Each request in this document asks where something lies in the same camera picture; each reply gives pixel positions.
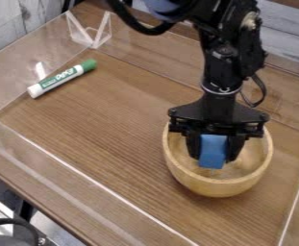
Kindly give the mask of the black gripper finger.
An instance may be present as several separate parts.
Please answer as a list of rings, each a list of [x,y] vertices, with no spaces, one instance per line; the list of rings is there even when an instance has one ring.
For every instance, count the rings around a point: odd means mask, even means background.
[[[186,147],[190,156],[198,160],[200,157],[200,147],[202,147],[200,135],[198,135],[196,133],[190,133],[186,136]]]
[[[245,147],[247,138],[243,135],[233,135],[227,138],[227,154],[226,154],[226,161],[234,161],[241,151]]]

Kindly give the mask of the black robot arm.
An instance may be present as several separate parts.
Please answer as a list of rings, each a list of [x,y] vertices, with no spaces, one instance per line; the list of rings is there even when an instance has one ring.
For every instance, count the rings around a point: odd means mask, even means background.
[[[247,79],[265,86],[259,8],[255,0],[144,0],[150,13],[168,23],[190,21],[205,56],[203,96],[168,110],[170,130],[184,136],[188,155],[202,167],[235,160],[253,137],[265,135],[269,115],[259,101],[237,102]]]

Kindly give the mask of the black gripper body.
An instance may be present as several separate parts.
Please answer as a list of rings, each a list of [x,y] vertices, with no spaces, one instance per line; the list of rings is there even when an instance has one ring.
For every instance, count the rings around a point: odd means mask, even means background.
[[[203,95],[196,101],[168,109],[168,130],[188,135],[225,135],[249,140],[263,137],[270,116],[237,102],[234,96]]]

